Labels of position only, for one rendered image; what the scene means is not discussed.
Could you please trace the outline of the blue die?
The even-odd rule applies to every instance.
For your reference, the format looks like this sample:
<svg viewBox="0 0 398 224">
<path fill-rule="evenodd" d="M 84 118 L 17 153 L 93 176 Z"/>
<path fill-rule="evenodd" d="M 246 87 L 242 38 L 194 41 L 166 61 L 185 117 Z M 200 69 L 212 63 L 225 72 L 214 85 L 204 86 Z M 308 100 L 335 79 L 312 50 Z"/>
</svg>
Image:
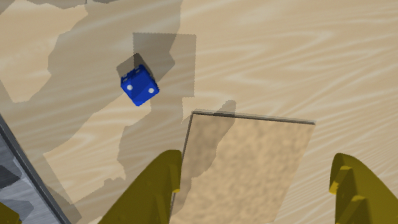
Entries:
<svg viewBox="0 0 398 224">
<path fill-rule="evenodd" d="M 121 88 L 136 106 L 142 105 L 160 91 L 143 64 L 121 77 Z"/>
</svg>

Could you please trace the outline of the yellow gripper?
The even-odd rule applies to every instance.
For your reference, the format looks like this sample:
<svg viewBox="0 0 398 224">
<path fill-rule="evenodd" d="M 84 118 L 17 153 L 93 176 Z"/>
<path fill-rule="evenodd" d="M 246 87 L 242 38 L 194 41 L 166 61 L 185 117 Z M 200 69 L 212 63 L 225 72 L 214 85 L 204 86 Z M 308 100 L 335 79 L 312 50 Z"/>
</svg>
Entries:
<svg viewBox="0 0 398 224">
<path fill-rule="evenodd" d="M 98 224 L 169 224 L 172 192 L 180 191 L 182 153 L 159 154 Z M 329 192 L 336 195 L 335 224 L 398 224 L 398 199 L 357 158 L 334 156 Z"/>
</svg>

